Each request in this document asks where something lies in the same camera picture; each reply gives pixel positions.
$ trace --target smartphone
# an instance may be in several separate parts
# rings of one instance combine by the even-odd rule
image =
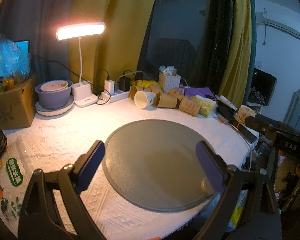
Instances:
[[[247,128],[240,124],[237,120],[233,119],[229,121],[229,124],[242,134],[242,136],[249,142],[254,143],[257,140],[257,137],[251,133]]]

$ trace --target power strip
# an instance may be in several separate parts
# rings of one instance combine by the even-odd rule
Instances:
[[[108,103],[113,103],[113,102],[128,98],[129,93],[130,93],[130,91],[123,92],[121,90],[117,90],[114,92],[114,94],[111,96],[110,100],[108,101],[108,99],[109,99],[108,93],[102,92],[101,98],[105,102],[108,101]]]

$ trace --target purple bowl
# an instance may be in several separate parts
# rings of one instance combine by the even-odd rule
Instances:
[[[38,94],[39,97],[39,104],[48,109],[56,109],[64,106],[68,98],[70,96],[71,88],[73,83],[70,80],[66,80],[69,85],[68,88],[58,91],[52,91],[52,92],[42,92],[41,86],[44,83],[41,83],[35,87],[35,91]]]

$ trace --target black charger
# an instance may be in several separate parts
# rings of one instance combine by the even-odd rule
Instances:
[[[131,78],[125,76],[125,77],[121,77],[119,79],[119,89],[121,91],[129,91],[130,90],[130,83],[131,83]]]
[[[137,72],[134,80],[143,80],[143,72]]]

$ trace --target white tablecloth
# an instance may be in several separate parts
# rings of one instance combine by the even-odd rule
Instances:
[[[149,107],[136,108],[132,100],[86,108],[73,106],[66,114],[55,117],[36,115],[31,127],[7,131],[8,142],[22,140],[28,149],[28,162],[33,169],[44,171],[61,169],[74,163],[95,140],[105,142],[117,128],[142,119],[162,119],[178,122],[200,133],[227,164],[241,167],[249,148],[243,138],[233,129],[213,118],[201,115],[192,117],[175,109]],[[57,205],[65,227],[74,233],[59,192],[55,192]],[[92,219],[108,240],[146,240],[164,237],[174,232],[204,209],[209,201],[184,212],[156,213],[139,208],[116,193],[104,176],[102,166],[98,168],[87,191],[81,198]],[[7,223],[17,235],[17,221]]]

